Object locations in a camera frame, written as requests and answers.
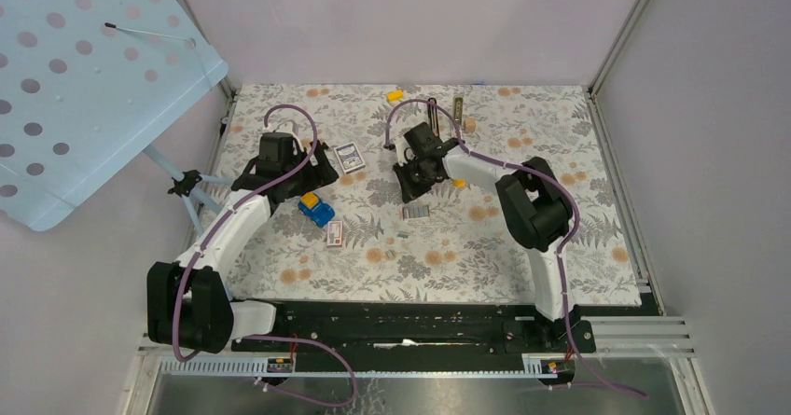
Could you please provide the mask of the white beige stapler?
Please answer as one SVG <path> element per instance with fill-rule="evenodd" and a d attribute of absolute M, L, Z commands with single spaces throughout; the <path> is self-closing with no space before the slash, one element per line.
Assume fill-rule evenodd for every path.
<path fill-rule="evenodd" d="M 462 127 L 464 125 L 464 97 L 455 96 L 453 98 L 452 116 L 454 122 Z"/>

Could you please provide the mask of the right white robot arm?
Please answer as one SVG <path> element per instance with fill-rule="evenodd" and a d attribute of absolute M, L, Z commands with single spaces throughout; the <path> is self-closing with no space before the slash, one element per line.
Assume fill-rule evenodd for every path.
<path fill-rule="evenodd" d="M 513 164 L 469 149 L 456 138 L 441 140 L 421 123 L 384 147 L 396 153 L 393 166 L 402 201 L 410 203 L 434 185 L 458 179 L 497 197 L 510 236 L 528 251 L 535 287 L 534 305 L 545 319 L 534 330 L 544 350 L 557 352 L 572 338 L 564 319 L 573 307 L 562 265 L 575 205 L 547 162 L 532 158 Z"/>

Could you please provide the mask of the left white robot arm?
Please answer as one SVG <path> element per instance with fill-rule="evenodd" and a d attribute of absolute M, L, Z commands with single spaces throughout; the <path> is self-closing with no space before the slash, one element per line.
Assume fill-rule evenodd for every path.
<path fill-rule="evenodd" d="M 239 300 L 226 285 L 231 267 L 278 206 L 339 178 L 328 146 L 301 145 L 289 132 L 265 132 L 258 153 L 230 186 L 210 226 L 173 262 L 156 262 L 146 276 L 147 334 L 158 344 L 219 353 L 254 336 L 269 351 L 286 345 L 287 322 L 271 303 Z"/>

